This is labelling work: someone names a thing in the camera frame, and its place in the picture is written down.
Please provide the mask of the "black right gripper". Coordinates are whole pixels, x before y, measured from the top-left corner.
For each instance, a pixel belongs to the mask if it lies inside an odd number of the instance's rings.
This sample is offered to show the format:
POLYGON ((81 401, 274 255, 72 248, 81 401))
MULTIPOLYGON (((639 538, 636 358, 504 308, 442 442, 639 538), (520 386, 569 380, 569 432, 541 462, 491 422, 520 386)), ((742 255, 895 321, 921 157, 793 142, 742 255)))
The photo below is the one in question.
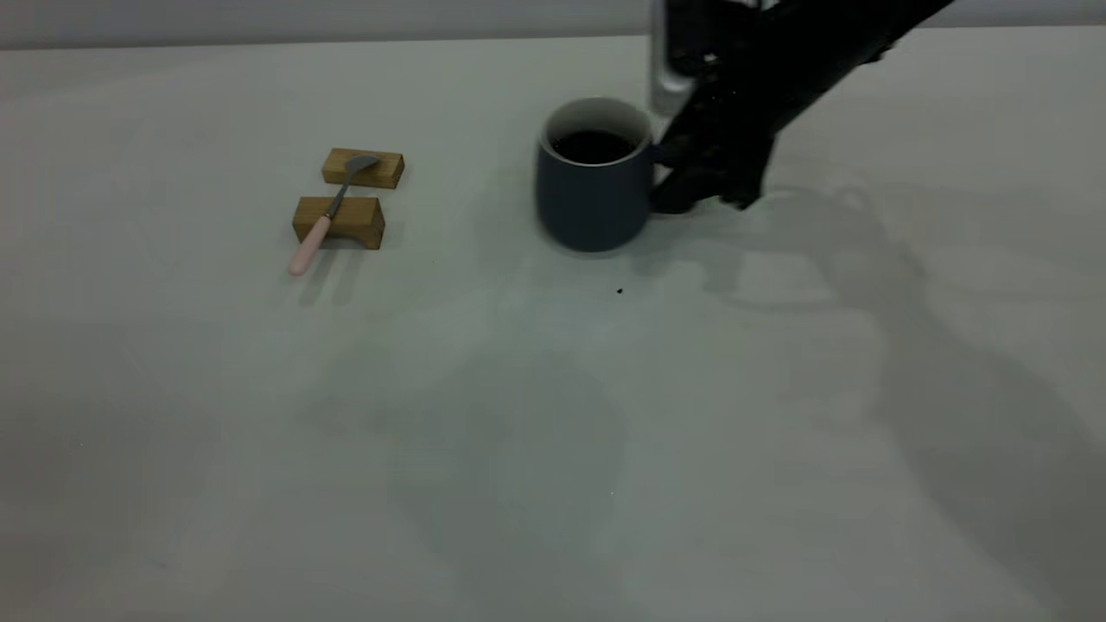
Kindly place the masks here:
POLYGON ((668 17, 669 58, 696 70, 667 139, 653 145, 653 162, 670 169, 649 194, 653 212, 684 215, 708 198, 747 210, 762 197, 785 125, 778 59, 803 28, 801 17, 668 17))

